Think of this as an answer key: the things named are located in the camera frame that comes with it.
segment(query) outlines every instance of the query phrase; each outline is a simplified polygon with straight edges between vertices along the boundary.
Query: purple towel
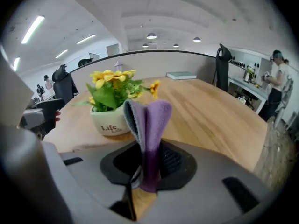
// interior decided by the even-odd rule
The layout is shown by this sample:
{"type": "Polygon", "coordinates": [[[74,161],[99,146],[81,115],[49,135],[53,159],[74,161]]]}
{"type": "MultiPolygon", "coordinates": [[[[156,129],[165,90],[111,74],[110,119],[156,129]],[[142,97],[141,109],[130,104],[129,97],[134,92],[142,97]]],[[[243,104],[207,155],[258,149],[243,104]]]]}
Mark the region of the purple towel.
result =
{"type": "Polygon", "coordinates": [[[140,145],[142,165],[134,175],[140,175],[132,188],[140,187],[148,192],[156,192],[159,181],[159,148],[164,129],[171,117],[171,104],[158,100],[148,106],[133,100],[124,104],[127,124],[140,145]]]}

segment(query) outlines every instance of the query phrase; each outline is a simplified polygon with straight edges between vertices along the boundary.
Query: fluorescent light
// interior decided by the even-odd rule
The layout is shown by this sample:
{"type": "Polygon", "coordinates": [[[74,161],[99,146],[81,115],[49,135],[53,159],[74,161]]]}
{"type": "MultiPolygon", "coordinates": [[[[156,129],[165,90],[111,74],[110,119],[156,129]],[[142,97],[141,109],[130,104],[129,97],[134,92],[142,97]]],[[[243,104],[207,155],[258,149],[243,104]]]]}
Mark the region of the fluorescent light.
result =
{"type": "Polygon", "coordinates": [[[60,56],[62,56],[65,52],[67,52],[68,50],[64,50],[63,52],[61,52],[58,56],[56,56],[55,58],[59,58],[60,56]]]}
{"type": "Polygon", "coordinates": [[[201,42],[201,39],[200,39],[199,37],[195,37],[195,38],[193,39],[193,41],[194,41],[194,42],[201,42]]]}
{"type": "Polygon", "coordinates": [[[14,60],[14,71],[16,71],[16,70],[17,70],[17,67],[18,67],[19,61],[20,61],[20,58],[19,58],[19,57],[18,57],[18,58],[16,58],[16,59],[14,60]]]}
{"type": "Polygon", "coordinates": [[[155,39],[157,38],[155,33],[149,33],[148,36],[146,37],[147,39],[155,39]]]}
{"type": "Polygon", "coordinates": [[[38,16],[36,20],[32,23],[31,27],[28,29],[26,35],[23,38],[22,44],[26,44],[29,40],[29,38],[34,33],[35,29],[38,27],[38,25],[45,19],[43,16],[38,16]]]}
{"type": "Polygon", "coordinates": [[[91,35],[91,36],[89,36],[89,37],[87,37],[87,38],[84,38],[83,40],[77,42],[77,44],[80,44],[80,43],[82,43],[82,42],[84,42],[84,41],[86,41],[86,40],[88,40],[89,38],[92,38],[92,37],[94,37],[94,36],[95,36],[95,35],[91,35]]]}

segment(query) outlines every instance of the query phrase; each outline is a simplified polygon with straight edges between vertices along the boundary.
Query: white book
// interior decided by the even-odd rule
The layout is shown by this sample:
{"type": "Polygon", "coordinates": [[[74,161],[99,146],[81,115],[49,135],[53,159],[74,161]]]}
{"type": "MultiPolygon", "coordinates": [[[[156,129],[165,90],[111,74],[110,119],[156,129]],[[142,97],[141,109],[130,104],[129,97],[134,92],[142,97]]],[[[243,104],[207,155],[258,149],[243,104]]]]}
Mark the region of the white book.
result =
{"type": "Polygon", "coordinates": [[[187,80],[187,79],[196,79],[196,75],[188,71],[182,72],[167,72],[166,76],[173,80],[187,80]]]}

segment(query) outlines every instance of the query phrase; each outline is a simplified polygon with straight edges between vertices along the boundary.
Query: desk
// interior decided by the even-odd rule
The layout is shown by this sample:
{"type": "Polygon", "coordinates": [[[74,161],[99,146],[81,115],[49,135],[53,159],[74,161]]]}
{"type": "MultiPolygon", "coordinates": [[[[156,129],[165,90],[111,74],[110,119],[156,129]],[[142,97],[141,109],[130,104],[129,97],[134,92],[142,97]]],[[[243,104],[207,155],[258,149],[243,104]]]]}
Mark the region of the desk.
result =
{"type": "Polygon", "coordinates": [[[43,94],[43,99],[48,100],[48,99],[53,98],[54,96],[55,96],[54,89],[51,88],[49,90],[45,90],[45,93],[43,94]]]}
{"type": "MultiPolygon", "coordinates": [[[[157,78],[145,79],[149,85],[157,78]]],[[[159,78],[160,99],[172,104],[172,116],[163,134],[176,140],[225,154],[249,171],[253,171],[261,154],[267,124],[230,94],[198,79],[171,80],[159,78]]],[[[61,109],[61,120],[44,141],[56,145],[58,152],[69,152],[133,140],[130,133],[104,137],[98,133],[89,116],[89,106],[72,106],[88,100],[82,92],[61,109]]],[[[149,103],[153,97],[145,92],[139,101],[149,103]]]]}
{"type": "Polygon", "coordinates": [[[229,80],[229,82],[234,83],[234,84],[242,87],[243,89],[247,90],[248,92],[255,95],[257,98],[259,98],[261,100],[261,103],[256,110],[256,113],[258,114],[261,111],[266,100],[268,99],[267,92],[265,90],[263,90],[262,88],[256,88],[254,86],[254,84],[252,84],[252,83],[245,82],[242,78],[229,77],[228,80],[229,80]]]}

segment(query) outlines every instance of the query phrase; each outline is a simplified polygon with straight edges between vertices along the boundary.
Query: white flower pot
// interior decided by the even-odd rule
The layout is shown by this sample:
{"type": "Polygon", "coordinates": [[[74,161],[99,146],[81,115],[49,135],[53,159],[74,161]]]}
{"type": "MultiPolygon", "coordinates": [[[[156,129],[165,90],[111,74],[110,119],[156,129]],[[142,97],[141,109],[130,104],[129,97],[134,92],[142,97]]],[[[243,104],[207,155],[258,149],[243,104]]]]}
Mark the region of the white flower pot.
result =
{"type": "Polygon", "coordinates": [[[90,109],[90,116],[100,134],[106,136],[115,136],[130,131],[123,114],[123,105],[115,111],[93,112],[90,109]]]}

